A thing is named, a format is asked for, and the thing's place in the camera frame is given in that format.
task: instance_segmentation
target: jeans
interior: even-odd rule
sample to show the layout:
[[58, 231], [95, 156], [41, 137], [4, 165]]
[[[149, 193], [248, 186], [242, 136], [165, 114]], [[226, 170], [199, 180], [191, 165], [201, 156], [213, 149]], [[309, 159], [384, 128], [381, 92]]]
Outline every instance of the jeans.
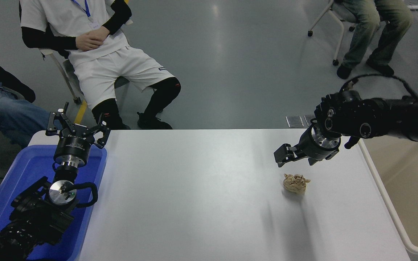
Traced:
[[27, 147], [33, 134], [46, 129], [48, 119], [48, 111], [26, 100], [17, 100], [0, 83], [0, 131], [12, 143]]
[[355, 15], [359, 23], [342, 65], [352, 69], [362, 61], [380, 26], [380, 15], [389, 23], [383, 29], [378, 47], [369, 59], [377, 65], [388, 65], [396, 46], [413, 22], [411, 11], [402, 0], [343, 0], [343, 5]]

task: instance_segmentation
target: blue bin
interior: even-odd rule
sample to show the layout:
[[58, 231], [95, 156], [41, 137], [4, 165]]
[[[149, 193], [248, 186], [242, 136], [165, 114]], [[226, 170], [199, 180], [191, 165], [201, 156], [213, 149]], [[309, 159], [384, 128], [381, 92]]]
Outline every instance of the blue bin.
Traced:
[[[19, 152], [0, 185], [0, 230], [10, 222], [9, 215], [14, 210], [11, 202], [17, 195], [43, 176], [48, 177], [48, 181], [53, 181], [55, 150], [56, 145], [33, 145]], [[100, 150], [92, 146], [88, 163], [78, 169], [75, 183], [94, 182], [99, 189], [106, 166], [106, 155], [106, 149]], [[91, 190], [78, 190], [77, 197], [80, 203], [86, 203], [92, 199]], [[75, 260], [80, 254], [93, 207], [94, 205], [75, 208], [71, 213], [74, 220], [63, 234], [62, 240], [54, 246], [47, 243], [36, 246], [28, 259]]]

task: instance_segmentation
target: black sleeve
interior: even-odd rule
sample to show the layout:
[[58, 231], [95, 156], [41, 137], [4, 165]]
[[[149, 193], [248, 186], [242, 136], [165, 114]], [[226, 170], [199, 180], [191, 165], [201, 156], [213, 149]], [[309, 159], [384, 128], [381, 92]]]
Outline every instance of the black sleeve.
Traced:
[[25, 100], [29, 102], [35, 101], [35, 92], [28, 86], [23, 84], [16, 76], [6, 71], [0, 66], [0, 82], [4, 87], [12, 89], [19, 94], [22, 94]]
[[75, 37], [53, 36], [43, 31], [22, 27], [22, 40], [28, 48], [50, 48], [59, 50], [77, 50]]
[[111, 5], [114, 15], [103, 24], [109, 34], [115, 34], [131, 17], [130, 7], [123, 0], [115, 0]]

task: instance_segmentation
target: person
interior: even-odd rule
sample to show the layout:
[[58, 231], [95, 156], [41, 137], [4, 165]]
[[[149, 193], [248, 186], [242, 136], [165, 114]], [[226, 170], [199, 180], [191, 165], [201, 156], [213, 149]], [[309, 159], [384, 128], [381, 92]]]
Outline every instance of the person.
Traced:
[[172, 129], [156, 118], [156, 114], [178, 96], [179, 80], [142, 50], [129, 45], [119, 30], [131, 17], [128, 5], [123, 0], [115, 0], [111, 3], [114, 14], [109, 17], [106, 2], [111, 3], [109, 0], [21, 0], [23, 41], [29, 48], [68, 51], [80, 89], [96, 121], [104, 113], [111, 129], [129, 129], [119, 114], [114, 92], [116, 78], [123, 76], [141, 91], [147, 87], [155, 90], [144, 112], [137, 112], [138, 127]]
[[23, 148], [33, 134], [48, 125], [49, 112], [33, 105], [33, 101], [33, 90], [0, 67], [0, 131]]
[[336, 74], [347, 79], [355, 66], [363, 59], [375, 32], [380, 26], [380, 15], [388, 23], [382, 31], [378, 47], [366, 64], [379, 73], [393, 75], [388, 65], [394, 50], [413, 22], [411, 11], [401, 0], [343, 0], [343, 5], [355, 15], [359, 23]]

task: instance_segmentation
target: hand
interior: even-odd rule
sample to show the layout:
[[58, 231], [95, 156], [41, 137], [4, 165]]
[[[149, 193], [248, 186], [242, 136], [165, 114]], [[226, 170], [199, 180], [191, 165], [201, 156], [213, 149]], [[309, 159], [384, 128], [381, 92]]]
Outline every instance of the hand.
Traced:
[[82, 51], [94, 50], [101, 45], [103, 45], [103, 40], [95, 35], [90, 35], [90, 32], [84, 33], [75, 38], [75, 46]]
[[104, 26], [101, 26], [100, 28], [97, 28], [96, 30], [89, 31], [88, 35], [94, 36], [97, 39], [99, 39], [101, 42], [106, 40], [107, 36], [109, 35], [109, 30], [105, 28]]

